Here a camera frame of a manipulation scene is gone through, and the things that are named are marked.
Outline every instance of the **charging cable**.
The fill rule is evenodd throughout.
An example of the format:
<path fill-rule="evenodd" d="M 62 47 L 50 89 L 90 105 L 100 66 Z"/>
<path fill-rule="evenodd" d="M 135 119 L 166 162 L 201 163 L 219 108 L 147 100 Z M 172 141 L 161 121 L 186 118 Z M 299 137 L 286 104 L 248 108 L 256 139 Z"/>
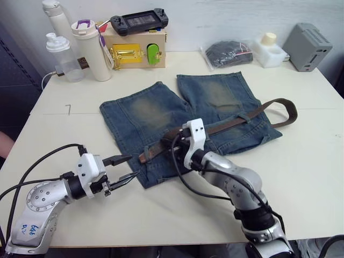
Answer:
<path fill-rule="evenodd" d="M 54 74 L 56 74 L 56 72 L 55 71 L 52 71 L 51 73 L 48 73 L 48 74 L 46 74 L 45 76 L 43 76 L 43 79 L 42 79 L 42 82 L 41 82 L 41 88 L 42 88 L 42 90 L 44 90 L 44 87 L 43 87 L 43 83 L 44 83 L 44 80 L 45 80 L 45 78 L 47 77 L 47 76 L 53 76 Z"/>

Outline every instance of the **green lever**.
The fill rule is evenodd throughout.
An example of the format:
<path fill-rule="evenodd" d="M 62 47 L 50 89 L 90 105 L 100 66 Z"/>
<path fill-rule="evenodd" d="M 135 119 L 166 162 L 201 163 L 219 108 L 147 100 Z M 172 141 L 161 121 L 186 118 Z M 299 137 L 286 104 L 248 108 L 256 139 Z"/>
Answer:
<path fill-rule="evenodd" d="M 150 65 L 155 65 L 160 62 L 161 52 L 157 44 L 149 44 L 147 46 L 147 57 Z"/>

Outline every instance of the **person's arm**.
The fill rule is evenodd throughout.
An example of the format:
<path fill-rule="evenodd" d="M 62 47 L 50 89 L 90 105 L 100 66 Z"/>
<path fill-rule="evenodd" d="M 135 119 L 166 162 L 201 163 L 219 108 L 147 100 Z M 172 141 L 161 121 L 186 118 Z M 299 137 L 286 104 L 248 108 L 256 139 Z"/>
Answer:
<path fill-rule="evenodd" d="M 0 131 L 0 157 L 6 159 L 14 144 L 10 137 Z"/>

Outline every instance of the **clear plastic bottle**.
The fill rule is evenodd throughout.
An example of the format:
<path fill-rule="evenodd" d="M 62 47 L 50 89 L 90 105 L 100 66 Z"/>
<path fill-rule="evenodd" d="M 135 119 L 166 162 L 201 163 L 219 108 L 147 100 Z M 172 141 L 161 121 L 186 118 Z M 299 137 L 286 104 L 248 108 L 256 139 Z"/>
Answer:
<path fill-rule="evenodd" d="M 69 82 L 81 81 L 84 73 L 70 48 L 69 40 L 62 36 L 57 37 L 55 33 L 48 33 L 46 37 L 47 50 L 54 55 L 67 80 Z"/>

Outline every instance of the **yellow cap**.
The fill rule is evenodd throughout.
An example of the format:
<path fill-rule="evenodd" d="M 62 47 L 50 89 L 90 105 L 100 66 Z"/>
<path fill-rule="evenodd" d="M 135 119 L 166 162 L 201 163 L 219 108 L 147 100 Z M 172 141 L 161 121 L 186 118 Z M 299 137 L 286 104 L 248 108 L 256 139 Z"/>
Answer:
<path fill-rule="evenodd" d="M 268 33 L 265 33 L 260 43 L 262 45 L 271 46 L 276 42 L 276 38 L 277 38 L 276 34 L 268 32 Z"/>

